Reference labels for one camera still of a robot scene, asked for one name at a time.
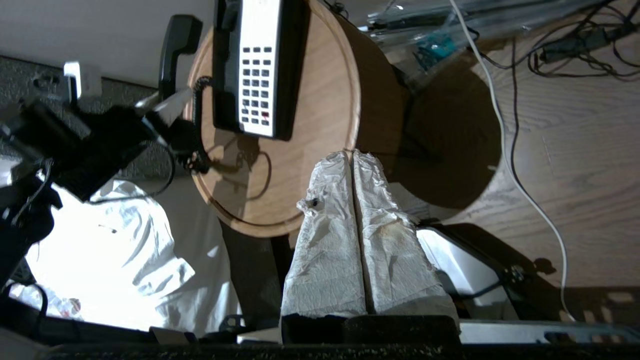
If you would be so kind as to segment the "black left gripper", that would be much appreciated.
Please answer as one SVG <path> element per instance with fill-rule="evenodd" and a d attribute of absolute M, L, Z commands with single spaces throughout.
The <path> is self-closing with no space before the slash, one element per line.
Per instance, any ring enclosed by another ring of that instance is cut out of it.
<path fill-rule="evenodd" d="M 82 202 L 89 201 L 149 144 L 169 143 L 170 126 L 193 96 L 194 91 L 185 88 L 162 101 L 156 91 L 138 100 L 134 107 L 115 105 L 102 113 L 69 107 L 67 110 L 90 130 L 85 137 L 79 137 L 55 115 L 54 123 L 60 134 L 54 143 L 60 149 L 54 155 L 54 184 Z"/>

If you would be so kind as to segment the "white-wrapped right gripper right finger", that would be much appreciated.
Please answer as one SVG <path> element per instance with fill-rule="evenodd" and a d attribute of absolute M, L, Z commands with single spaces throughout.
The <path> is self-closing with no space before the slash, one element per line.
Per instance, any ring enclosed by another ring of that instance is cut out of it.
<path fill-rule="evenodd" d="M 379 159 L 352 155 L 366 296 L 375 315 L 444 316 L 461 332 L 454 301 L 418 240 L 413 220 L 390 191 Z"/>

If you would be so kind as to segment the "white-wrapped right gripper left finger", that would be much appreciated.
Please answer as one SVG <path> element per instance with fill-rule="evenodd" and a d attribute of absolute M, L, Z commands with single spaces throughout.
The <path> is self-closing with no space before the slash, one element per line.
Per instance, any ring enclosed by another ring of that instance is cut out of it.
<path fill-rule="evenodd" d="M 368 314 L 347 153 L 330 153 L 314 166 L 297 207 L 304 218 L 285 278 L 282 342 L 340 342 L 343 323 Z"/>

